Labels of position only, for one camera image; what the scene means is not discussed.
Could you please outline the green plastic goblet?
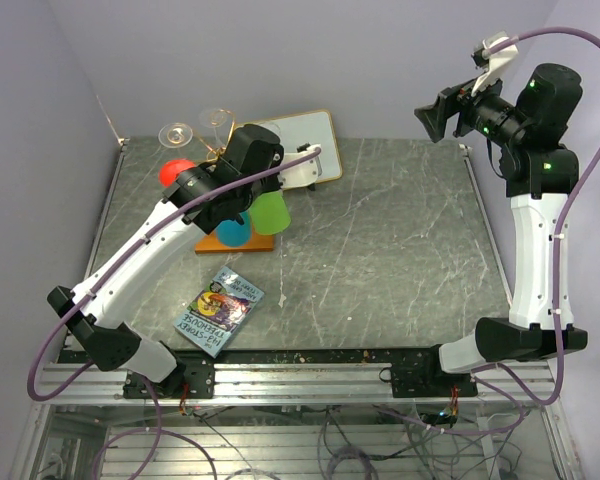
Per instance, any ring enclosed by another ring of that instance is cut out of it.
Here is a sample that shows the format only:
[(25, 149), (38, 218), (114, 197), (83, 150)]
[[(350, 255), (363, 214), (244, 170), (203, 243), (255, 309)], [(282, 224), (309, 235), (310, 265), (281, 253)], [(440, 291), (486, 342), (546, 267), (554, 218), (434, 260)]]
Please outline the green plastic goblet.
[(253, 228), (259, 235), (276, 235), (291, 224), (291, 216), (281, 191), (261, 194), (248, 210)]

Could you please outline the blue plastic goblet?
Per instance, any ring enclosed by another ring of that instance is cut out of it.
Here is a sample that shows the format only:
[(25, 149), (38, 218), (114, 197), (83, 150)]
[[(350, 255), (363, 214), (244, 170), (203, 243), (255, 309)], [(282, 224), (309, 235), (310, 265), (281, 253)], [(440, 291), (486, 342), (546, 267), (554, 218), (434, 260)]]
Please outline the blue plastic goblet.
[(241, 212), (236, 219), (224, 220), (215, 229), (218, 241), (229, 248), (245, 245), (252, 236), (252, 226), (247, 212)]

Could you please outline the clear smooth wine glass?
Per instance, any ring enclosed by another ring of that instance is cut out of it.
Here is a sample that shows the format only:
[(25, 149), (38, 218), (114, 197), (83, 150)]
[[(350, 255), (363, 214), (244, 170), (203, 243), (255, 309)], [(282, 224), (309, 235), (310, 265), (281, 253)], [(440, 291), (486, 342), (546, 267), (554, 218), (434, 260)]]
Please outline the clear smooth wine glass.
[(217, 148), (227, 146), (236, 127), (236, 116), (231, 110), (207, 108), (199, 114), (199, 121), (212, 131)]

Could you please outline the red plastic goblet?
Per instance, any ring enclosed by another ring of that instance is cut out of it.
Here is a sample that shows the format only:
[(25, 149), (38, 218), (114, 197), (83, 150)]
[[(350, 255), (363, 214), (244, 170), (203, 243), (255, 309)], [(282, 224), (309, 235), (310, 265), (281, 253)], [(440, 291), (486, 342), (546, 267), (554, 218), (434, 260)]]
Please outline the red plastic goblet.
[(194, 168), (195, 166), (196, 164), (194, 162), (186, 158), (170, 160), (161, 167), (159, 181), (164, 187), (169, 187), (175, 182), (181, 172)]

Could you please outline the clear ribbed wine glass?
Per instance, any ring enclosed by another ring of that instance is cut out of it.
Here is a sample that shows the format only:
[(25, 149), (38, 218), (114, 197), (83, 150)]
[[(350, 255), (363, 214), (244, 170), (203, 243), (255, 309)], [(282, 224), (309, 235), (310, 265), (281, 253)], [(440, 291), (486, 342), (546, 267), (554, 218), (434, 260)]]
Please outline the clear ribbed wine glass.
[(165, 148), (175, 149), (188, 145), (193, 139), (192, 128), (185, 123), (165, 125), (158, 133), (158, 140)]

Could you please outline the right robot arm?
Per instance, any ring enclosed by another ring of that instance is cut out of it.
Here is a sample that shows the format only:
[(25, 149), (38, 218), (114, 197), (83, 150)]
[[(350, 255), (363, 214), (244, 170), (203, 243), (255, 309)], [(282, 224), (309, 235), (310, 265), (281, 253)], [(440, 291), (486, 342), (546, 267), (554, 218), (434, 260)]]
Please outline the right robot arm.
[(500, 361), (535, 361), (559, 352), (581, 351), (586, 331), (575, 327), (564, 272), (555, 247), (566, 247), (566, 227), (558, 222), (579, 179), (579, 161), (561, 144), (567, 123), (582, 97), (581, 77), (553, 63), (537, 66), (510, 104), (496, 80), (479, 88), (477, 80), (448, 87), (431, 105), (415, 109), (433, 142), (445, 136), (450, 118), (458, 119), (454, 136), (483, 135), (501, 150), (500, 177), (515, 229), (515, 282), (505, 318), (483, 317), (473, 333), (439, 349), (439, 361), (420, 373), (430, 394), (445, 394), (456, 374)]

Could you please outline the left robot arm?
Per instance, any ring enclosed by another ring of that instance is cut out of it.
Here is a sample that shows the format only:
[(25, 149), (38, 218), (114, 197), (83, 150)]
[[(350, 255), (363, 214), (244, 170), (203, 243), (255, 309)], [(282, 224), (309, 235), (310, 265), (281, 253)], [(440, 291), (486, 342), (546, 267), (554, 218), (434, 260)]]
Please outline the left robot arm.
[(100, 370), (140, 374), (162, 397), (182, 389), (175, 354), (129, 327), (126, 311), (184, 251), (222, 222), (240, 222), (259, 195), (277, 190), (283, 158), (274, 132), (256, 124), (239, 127), (216, 161), (176, 174), (145, 223), (98, 271), (49, 293), (49, 305)]

